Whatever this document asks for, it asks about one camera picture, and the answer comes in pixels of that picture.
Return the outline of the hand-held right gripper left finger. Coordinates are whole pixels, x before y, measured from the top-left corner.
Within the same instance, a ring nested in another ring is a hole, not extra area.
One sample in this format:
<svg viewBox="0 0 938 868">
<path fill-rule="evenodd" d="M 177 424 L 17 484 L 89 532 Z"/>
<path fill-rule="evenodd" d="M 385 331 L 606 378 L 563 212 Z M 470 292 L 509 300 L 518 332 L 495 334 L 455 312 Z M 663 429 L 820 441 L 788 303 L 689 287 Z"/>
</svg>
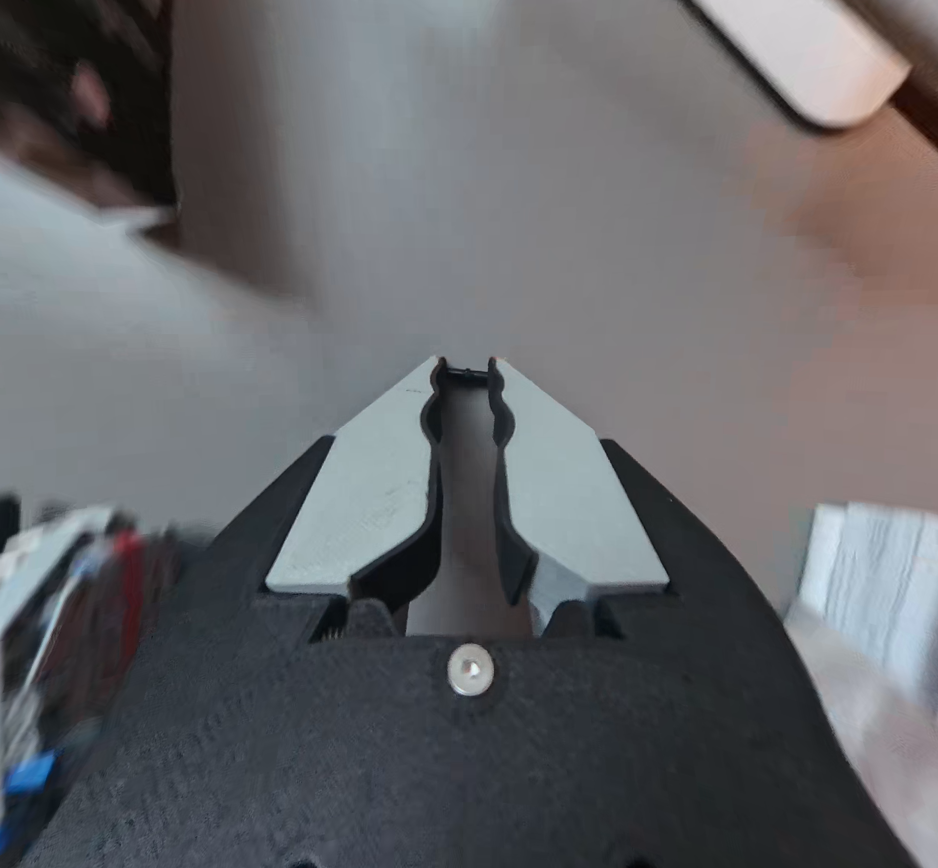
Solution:
<svg viewBox="0 0 938 868">
<path fill-rule="evenodd" d="M 329 437 L 264 579 L 276 594 L 402 608 L 441 560 L 443 357 L 430 357 Z"/>
</svg>

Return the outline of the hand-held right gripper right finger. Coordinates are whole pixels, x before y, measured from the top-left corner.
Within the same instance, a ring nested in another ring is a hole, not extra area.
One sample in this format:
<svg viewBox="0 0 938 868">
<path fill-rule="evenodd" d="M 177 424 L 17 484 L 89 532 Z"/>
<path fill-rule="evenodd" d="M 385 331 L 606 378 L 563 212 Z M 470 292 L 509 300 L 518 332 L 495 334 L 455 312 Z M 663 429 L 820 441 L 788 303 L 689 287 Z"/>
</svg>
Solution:
<svg viewBox="0 0 938 868">
<path fill-rule="evenodd" d="M 487 383 L 499 578 L 533 633 L 561 604 L 663 593 L 669 576 L 595 430 L 502 358 Z"/>
</svg>

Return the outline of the white stand base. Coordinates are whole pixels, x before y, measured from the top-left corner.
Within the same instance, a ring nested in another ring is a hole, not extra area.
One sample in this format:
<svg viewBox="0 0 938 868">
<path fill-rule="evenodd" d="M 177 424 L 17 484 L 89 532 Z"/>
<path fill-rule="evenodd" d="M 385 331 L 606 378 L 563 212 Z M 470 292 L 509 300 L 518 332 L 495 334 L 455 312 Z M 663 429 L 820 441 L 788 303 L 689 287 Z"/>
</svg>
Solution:
<svg viewBox="0 0 938 868">
<path fill-rule="evenodd" d="M 912 65 L 842 0 L 690 0 L 780 99 L 827 131 L 864 124 Z"/>
</svg>

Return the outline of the stack of white booklets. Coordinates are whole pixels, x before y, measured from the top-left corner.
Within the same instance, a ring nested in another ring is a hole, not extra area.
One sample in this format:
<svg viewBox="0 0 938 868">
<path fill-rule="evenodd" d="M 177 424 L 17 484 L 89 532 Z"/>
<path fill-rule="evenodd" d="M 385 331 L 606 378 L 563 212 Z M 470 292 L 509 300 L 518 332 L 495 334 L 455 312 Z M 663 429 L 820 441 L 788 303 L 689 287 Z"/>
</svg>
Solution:
<svg viewBox="0 0 938 868">
<path fill-rule="evenodd" d="M 861 502 L 813 513 L 796 603 L 937 710 L 937 516 Z"/>
</svg>

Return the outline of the pink plastic bag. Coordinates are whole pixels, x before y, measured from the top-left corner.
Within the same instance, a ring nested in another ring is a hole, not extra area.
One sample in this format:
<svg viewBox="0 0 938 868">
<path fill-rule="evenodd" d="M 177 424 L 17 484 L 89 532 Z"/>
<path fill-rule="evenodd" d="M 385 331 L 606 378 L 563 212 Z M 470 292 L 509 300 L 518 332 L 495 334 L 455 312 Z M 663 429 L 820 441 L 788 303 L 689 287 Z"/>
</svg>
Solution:
<svg viewBox="0 0 938 868">
<path fill-rule="evenodd" d="M 937 865 L 936 717 L 800 601 L 784 625 L 846 757 L 919 866 Z"/>
</svg>

